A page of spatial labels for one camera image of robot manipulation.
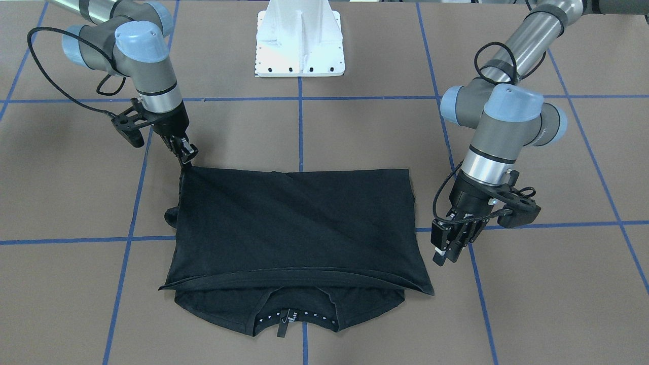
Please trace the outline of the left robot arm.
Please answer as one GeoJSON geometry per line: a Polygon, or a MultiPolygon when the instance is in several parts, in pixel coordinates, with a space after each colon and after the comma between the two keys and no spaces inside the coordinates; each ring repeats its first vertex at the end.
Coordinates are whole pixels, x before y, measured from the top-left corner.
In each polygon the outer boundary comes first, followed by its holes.
{"type": "Polygon", "coordinates": [[[533,198],[535,189],[515,187],[519,173],[514,165],[522,148],[558,141],[568,120],[564,111],[520,83],[542,63],[552,42],[589,14],[647,15],[647,1],[538,1],[512,36],[497,43],[500,50],[491,60],[479,65],[475,56],[477,77],[444,93],[441,116],[475,132],[464,160],[450,174],[455,182],[449,211],[434,213],[434,263],[455,263],[491,219],[513,228],[538,217],[542,208],[533,198]]]}

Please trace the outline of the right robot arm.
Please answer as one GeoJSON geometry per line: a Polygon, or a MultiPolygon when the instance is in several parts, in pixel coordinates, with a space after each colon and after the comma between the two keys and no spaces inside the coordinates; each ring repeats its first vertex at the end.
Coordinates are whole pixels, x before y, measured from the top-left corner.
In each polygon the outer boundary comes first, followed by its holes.
{"type": "Polygon", "coordinates": [[[143,145],[140,129],[150,125],[182,165],[197,148],[186,129],[189,118],[172,68],[165,38],[174,28],[169,10],[158,2],[56,1],[86,19],[62,37],[63,52],[74,64],[132,79],[139,98],[118,115],[116,130],[134,147],[143,145]]]}

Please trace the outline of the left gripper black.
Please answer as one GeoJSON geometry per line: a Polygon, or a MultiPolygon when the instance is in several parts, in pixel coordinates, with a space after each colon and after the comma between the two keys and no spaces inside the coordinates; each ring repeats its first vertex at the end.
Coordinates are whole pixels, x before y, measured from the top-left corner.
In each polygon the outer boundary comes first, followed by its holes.
{"type": "Polygon", "coordinates": [[[458,221],[473,216],[497,217],[489,201],[499,188],[500,185],[484,184],[463,172],[457,174],[449,196],[451,209],[448,219],[452,224],[443,223],[438,218],[432,222],[431,244],[435,247],[432,259],[434,263],[443,265],[447,260],[456,263],[463,248],[475,242],[485,227],[485,221],[457,224],[458,221]]]}

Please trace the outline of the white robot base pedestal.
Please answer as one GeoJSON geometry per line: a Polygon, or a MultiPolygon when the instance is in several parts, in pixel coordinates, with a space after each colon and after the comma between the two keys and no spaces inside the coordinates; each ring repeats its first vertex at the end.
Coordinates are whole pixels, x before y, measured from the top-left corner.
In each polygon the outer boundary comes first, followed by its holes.
{"type": "Polygon", "coordinates": [[[255,76],[345,73],[341,16],[327,1],[270,1],[257,15],[255,76]]]}

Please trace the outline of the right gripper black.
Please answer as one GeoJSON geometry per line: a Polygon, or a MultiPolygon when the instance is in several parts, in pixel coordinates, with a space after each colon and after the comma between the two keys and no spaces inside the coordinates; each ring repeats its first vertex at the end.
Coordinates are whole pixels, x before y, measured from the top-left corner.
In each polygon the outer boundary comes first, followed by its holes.
{"type": "Polygon", "coordinates": [[[170,151],[181,167],[190,165],[199,150],[190,143],[186,134],[190,122],[185,104],[179,104],[167,113],[152,113],[152,122],[156,134],[170,138],[170,151]]]}

